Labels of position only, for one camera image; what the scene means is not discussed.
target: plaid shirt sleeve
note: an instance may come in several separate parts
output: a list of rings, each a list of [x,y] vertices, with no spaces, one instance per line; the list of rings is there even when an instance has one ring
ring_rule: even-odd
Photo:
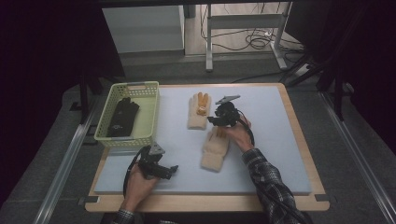
[[[303,214],[296,208],[291,191],[282,182],[280,172],[265,159],[257,148],[245,152],[242,159],[249,170],[250,178],[256,186],[257,195],[270,223],[299,222],[273,200],[268,199],[263,193],[264,191],[288,206],[292,211],[304,219]]]
[[[120,209],[111,224],[133,224],[134,213]]]

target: white board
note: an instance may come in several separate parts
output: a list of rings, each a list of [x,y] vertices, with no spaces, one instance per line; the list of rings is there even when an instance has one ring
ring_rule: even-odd
[[[233,143],[229,146],[219,173],[201,168],[202,146],[212,124],[207,123],[204,131],[187,129],[189,99],[199,91],[207,92],[212,97],[211,116],[215,116],[215,102],[224,95],[241,95],[241,98],[233,100],[233,104],[251,121],[256,147],[279,169],[284,183],[294,194],[311,192],[303,160],[277,87],[160,88],[156,141],[166,151],[160,165],[179,167],[170,180],[161,180],[154,192],[255,192],[248,169],[242,162],[242,153]],[[133,157],[130,148],[111,148],[95,192],[122,192],[125,171]]]

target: metal rail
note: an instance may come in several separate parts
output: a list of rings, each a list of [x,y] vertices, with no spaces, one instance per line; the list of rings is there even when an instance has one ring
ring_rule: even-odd
[[[99,100],[97,96],[92,97],[90,113],[88,117],[85,119],[85,122],[83,124],[78,125],[76,133],[73,136],[69,148],[64,154],[64,159],[62,160],[58,172],[56,173],[55,177],[52,180],[52,183],[49,187],[49,191],[47,192],[47,195],[44,198],[43,203],[38,209],[37,215],[33,223],[35,224],[49,223],[50,217],[52,216],[56,203],[58,202],[62,190],[64,189],[64,184],[76,160],[79,149],[84,140],[84,136],[90,127],[93,115],[98,105],[98,101]]]
[[[338,132],[343,138],[346,148],[352,156],[352,159],[356,163],[361,175],[366,182],[368,188],[372,192],[376,202],[378,203],[379,208],[385,216],[385,219],[388,223],[396,223],[396,210],[395,206],[391,198],[388,196],[386,190],[380,183],[380,181],[376,178],[375,173],[371,169],[369,163],[364,158],[364,155],[361,153],[360,147],[355,142],[355,139],[349,132],[346,124],[341,121],[335,112],[332,109],[332,100],[327,93],[320,92],[320,98],[323,100],[326,108],[332,118],[332,121],[335,124]]]

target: plastic basket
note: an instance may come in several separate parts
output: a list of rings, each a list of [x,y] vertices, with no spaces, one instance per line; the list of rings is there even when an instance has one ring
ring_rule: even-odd
[[[110,125],[117,103],[125,97],[131,97],[131,101],[140,106],[134,119],[132,133],[125,137],[107,137],[107,128]],[[94,139],[105,147],[152,145],[155,140],[159,102],[159,83],[156,81],[114,84],[107,96]]]

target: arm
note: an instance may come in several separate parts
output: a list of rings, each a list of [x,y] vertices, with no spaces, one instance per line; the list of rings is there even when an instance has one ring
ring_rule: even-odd
[[[282,182],[280,172],[276,167],[268,162],[257,148],[248,150],[242,158],[249,170],[250,178],[256,186],[257,196],[268,215],[269,222],[299,223],[297,219],[274,201],[274,199],[278,200],[298,216],[304,217],[296,208],[294,197],[289,188]]]
[[[282,182],[280,172],[265,159],[262,153],[250,143],[250,137],[242,124],[233,127],[221,127],[235,141],[244,153],[242,159],[249,169],[250,178],[256,186],[257,195],[267,214],[270,223],[299,223],[290,212],[279,203],[300,217],[303,214],[296,208],[294,197],[289,188]]]
[[[113,224],[131,224],[134,223],[134,211],[136,207],[147,196],[150,195],[152,189],[157,184],[159,178],[147,180],[143,177],[140,168],[135,164],[132,168],[131,175],[128,180],[128,187],[125,194],[125,199],[120,206]]]

